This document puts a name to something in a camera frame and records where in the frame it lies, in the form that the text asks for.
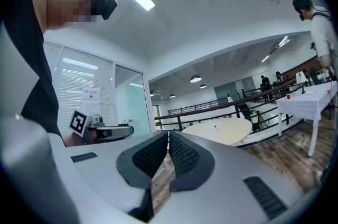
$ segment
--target notice on glass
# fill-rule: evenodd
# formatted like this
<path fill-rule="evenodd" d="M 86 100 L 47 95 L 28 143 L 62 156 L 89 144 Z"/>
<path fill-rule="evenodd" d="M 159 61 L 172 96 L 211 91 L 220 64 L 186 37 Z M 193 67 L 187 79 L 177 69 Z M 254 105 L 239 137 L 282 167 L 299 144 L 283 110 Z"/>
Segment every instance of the notice on glass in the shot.
<path fill-rule="evenodd" d="M 90 115 L 101 114 L 101 88 L 82 87 L 81 107 Z"/>

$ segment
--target white tablecloth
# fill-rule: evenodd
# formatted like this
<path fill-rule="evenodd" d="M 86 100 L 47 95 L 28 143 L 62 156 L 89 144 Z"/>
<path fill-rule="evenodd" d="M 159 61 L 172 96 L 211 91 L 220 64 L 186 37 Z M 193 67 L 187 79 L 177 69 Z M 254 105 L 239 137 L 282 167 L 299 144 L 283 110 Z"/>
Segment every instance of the white tablecloth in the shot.
<path fill-rule="evenodd" d="M 290 99 L 283 97 L 277 100 L 278 111 L 298 118 L 319 121 L 321 119 L 321 112 L 337 93 L 337 82 L 332 81 L 304 87 L 304 90 L 306 92 L 313 91 L 313 93 L 310 95 L 301 94 L 302 90 L 300 89 L 294 95 L 291 94 Z"/>

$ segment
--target black vent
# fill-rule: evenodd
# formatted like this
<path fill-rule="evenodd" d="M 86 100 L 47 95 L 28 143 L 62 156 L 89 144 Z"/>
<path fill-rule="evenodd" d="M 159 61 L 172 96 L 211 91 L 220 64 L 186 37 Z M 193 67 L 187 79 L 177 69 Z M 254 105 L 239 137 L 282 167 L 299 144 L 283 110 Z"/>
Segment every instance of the black vent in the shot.
<path fill-rule="evenodd" d="M 91 159 L 94 157 L 97 157 L 96 153 L 80 154 L 80 155 L 71 156 L 70 158 L 73 160 L 74 163 L 76 163 L 76 162 L 84 161 L 84 160 Z"/>
<path fill-rule="evenodd" d="M 244 179 L 253 196 L 256 198 L 266 215 L 273 219 L 287 210 L 287 207 L 273 191 L 257 176 Z"/>
<path fill-rule="evenodd" d="M 133 155 L 133 164 L 149 177 L 154 177 L 167 154 L 168 136 L 163 135 Z"/>
<path fill-rule="evenodd" d="M 170 135 L 169 154 L 175 166 L 175 176 L 179 178 L 193 170 L 200 159 L 199 154 L 174 135 Z"/>

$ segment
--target glass door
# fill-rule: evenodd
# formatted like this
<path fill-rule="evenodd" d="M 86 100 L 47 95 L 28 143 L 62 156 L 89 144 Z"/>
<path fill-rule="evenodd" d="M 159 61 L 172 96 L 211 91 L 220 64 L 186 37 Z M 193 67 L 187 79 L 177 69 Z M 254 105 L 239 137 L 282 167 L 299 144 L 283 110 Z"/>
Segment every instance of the glass door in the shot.
<path fill-rule="evenodd" d="M 133 126 L 132 137 L 150 133 L 143 75 L 116 65 L 115 96 L 118 124 Z"/>

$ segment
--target rectangular table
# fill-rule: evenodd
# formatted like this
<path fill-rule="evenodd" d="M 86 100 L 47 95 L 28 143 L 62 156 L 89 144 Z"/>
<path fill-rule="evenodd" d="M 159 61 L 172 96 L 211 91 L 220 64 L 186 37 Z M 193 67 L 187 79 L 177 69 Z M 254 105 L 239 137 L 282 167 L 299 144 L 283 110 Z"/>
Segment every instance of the rectangular table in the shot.
<path fill-rule="evenodd" d="M 332 81 L 325 84 L 304 87 L 306 92 L 312 94 L 301 94 L 302 90 L 298 90 L 290 99 L 283 97 L 277 100 L 278 121 L 279 121 L 279 136 L 281 136 L 281 114 L 293 115 L 298 118 L 313 120 L 313 131 L 309 156 L 313 155 L 317 140 L 318 122 L 321 119 L 321 112 L 334 98 L 334 128 L 336 128 L 337 114 L 337 82 Z"/>

